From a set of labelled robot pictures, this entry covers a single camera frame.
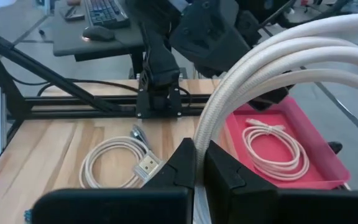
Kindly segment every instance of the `keyboard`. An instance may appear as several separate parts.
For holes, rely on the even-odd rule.
[[[131,24],[121,5],[115,0],[85,0],[85,7],[93,26],[118,29]]]

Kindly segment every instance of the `desk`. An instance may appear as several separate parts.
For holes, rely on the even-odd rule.
[[[184,80],[193,94],[210,94],[217,80]],[[123,80],[137,87],[135,80]],[[95,95],[128,95],[127,90],[99,84],[82,84]],[[57,88],[44,95],[65,95]],[[43,194],[55,189],[80,187],[78,171],[85,155],[97,143],[114,136],[128,136],[134,118],[24,121],[0,157],[0,223],[23,224],[23,213]],[[153,119],[140,123],[160,159],[167,160],[185,137],[193,137],[198,117]],[[237,157],[226,132],[222,147]],[[109,151],[100,158],[94,175],[105,186],[118,186],[130,177],[135,159],[126,150]]]
[[[142,33],[137,21],[129,14],[125,0],[119,0],[119,2],[131,20],[131,26],[114,30],[116,39],[119,41],[98,42],[82,39],[84,29],[90,26],[85,4],[77,6],[78,10],[85,14],[85,20],[66,22],[60,14],[60,9],[68,7],[66,1],[57,1],[52,25],[53,54],[57,57],[74,55],[77,62],[130,54],[135,73],[140,73],[144,51]]]

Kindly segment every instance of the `coiled white cable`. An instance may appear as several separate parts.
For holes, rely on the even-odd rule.
[[[143,142],[127,136],[111,138],[103,141],[86,155],[86,157],[84,158],[81,164],[80,173],[78,176],[81,187],[86,188],[86,185],[83,182],[83,178],[85,178],[86,184],[91,188],[103,187],[93,177],[93,172],[92,172],[93,164],[95,163],[97,158],[102,154],[104,154],[105,152],[113,149],[122,149],[122,148],[130,150],[131,153],[133,153],[133,155],[135,156],[137,162],[139,162],[148,151],[147,146]],[[120,188],[134,187],[138,180],[139,180],[138,176],[133,174],[132,177],[127,182],[123,183],[118,187]]]
[[[198,165],[195,200],[197,224],[211,223],[202,181],[203,161],[209,141],[218,135],[226,116],[241,104],[287,83],[330,81],[358,88],[358,76],[341,71],[321,71],[324,74],[300,71],[281,75],[284,71],[316,62],[335,61],[358,65],[358,47],[355,45],[345,40],[313,37],[351,29],[358,29],[358,14],[321,19],[294,27],[262,42],[228,71],[209,98],[194,135]],[[298,78],[305,74],[306,79]]]
[[[268,177],[281,181],[298,180],[307,173],[310,166],[309,157],[303,146],[295,138],[284,131],[284,126],[270,126],[255,119],[247,119],[246,122],[252,124],[252,126],[243,130],[242,140],[244,141],[257,170]],[[261,135],[275,136],[286,145],[291,152],[293,159],[288,162],[275,162],[261,158],[252,147],[252,141]],[[298,169],[301,158],[303,160],[302,168],[299,171],[294,172],[294,170]]]

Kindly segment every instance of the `wooden surface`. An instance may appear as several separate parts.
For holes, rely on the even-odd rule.
[[[136,87],[134,80],[119,83]],[[192,94],[211,93],[211,80],[182,81]],[[94,95],[126,95],[127,90],[81,84]],[[50,88],[44,95],[66,95]],[[55,189],[78,188],[78,172],[85,155],[97,143],[115,136],[128,136],[133,124],[144,129],[156,156],[167,160],[185,137],[193,137],[198,117],[140,121],[132,118],[25,121],[0,158],[0,223],[24,222],[24,211],[43,194]],[[225,132],[222,147],[229,147]],[[133,155],[125,149],[109,151],[97,160],[94,175],[102,185],[116,187],[132,174]]]

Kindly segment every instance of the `pink tray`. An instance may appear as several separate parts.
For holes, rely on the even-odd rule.
[[[284,125],[285,131],[299,141],[310,159],[309,171],[293,182],[275,180],[262,174],[254,167],[242,140],[242,131],[248,127],[247,118],[257,119],[269,125]],[[226,126],[231,134],[239,161],[250,170],[280,188],[333,189],[350,179],[349,171],[336,157],[328,143],[323,139],[295,100],[286,97],[280,104],[269,110],[258,112],[244,105],[229,115]],[[260,136],[252,142],[255,152],[264,159],[289,161],[291,154],[277,138]]]

